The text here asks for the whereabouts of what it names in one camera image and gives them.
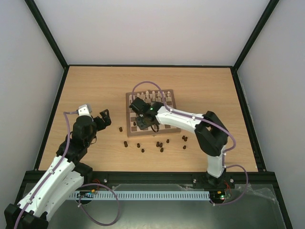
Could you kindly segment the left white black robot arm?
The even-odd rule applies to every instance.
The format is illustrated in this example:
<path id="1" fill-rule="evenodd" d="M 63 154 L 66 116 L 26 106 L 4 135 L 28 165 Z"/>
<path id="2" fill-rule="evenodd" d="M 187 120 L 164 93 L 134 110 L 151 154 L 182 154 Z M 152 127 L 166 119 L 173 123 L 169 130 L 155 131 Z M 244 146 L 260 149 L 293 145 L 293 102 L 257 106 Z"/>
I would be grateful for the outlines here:
<path id="1" fill-rule="evenodd" d="M 92 177 L 92 168 L 81 159 L 86 155 L 97 132 L 111 125 L 106 109 L 97 117 L 91 108 L 80 106 L 75 123 L 67 123 L 64 142 L 37 184 L 17 204 L 9 204 L 5 211 L 8 229 L 46 229 L 58 208 L 69 195 Z"/>

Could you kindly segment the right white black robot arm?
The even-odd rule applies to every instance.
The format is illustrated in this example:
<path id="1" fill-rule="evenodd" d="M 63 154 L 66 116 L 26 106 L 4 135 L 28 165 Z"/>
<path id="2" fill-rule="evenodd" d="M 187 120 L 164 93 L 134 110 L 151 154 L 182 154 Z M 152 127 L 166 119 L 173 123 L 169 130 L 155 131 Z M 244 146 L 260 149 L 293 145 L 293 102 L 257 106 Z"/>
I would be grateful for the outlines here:
<path id="1" fill-rule="evenodd" d="M 224 182 L 224 158 L 226 152 L 236 147 L 236 140 L 215 113 L 188 113 L 162 102 L 150 105 L 140 98 L 134 99 L 129 108 L 136 113 L 136 123 L 141 130 L 153 125 L 171 125 L 194 134 L 200 149 L 207 154 L 205 181 L 212 187 Z"/>

